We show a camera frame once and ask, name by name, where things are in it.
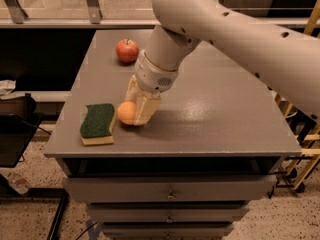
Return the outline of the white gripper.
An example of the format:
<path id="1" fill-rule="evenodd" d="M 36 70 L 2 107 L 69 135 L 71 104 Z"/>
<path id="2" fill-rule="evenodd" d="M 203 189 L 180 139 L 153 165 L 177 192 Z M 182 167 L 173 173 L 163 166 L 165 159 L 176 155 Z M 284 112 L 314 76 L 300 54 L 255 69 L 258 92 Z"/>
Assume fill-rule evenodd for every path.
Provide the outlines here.
<path id="1" fill-rule="evenodd" d="M 178 76 L 177 71 L 165 71 L 156 67 L 142 50 L 135 63 L 135 75 L 128 84 L 125 101 L 136 102 L 134 125 L 142 126 L 149 122 L 161 105 L 159 93 L 171 88 Z M 139 87 L 148 92 L 140 92 Z"/>

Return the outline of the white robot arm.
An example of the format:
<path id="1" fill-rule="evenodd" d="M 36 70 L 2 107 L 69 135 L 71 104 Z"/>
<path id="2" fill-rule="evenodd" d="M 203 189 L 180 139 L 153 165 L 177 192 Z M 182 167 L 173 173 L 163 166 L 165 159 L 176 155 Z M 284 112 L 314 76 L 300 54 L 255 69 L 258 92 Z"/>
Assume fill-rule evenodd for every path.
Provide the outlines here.
<path id="1" fill-rule="evenodd" d="M 135 64 L 126 99 L 129 125 L 144 125 L 171 88 L 183 59 L 205 41 L 314 121 L 320 120 L 320 39 L 265 24 L 218 0 L 152 0 L 159 24 Z"/>

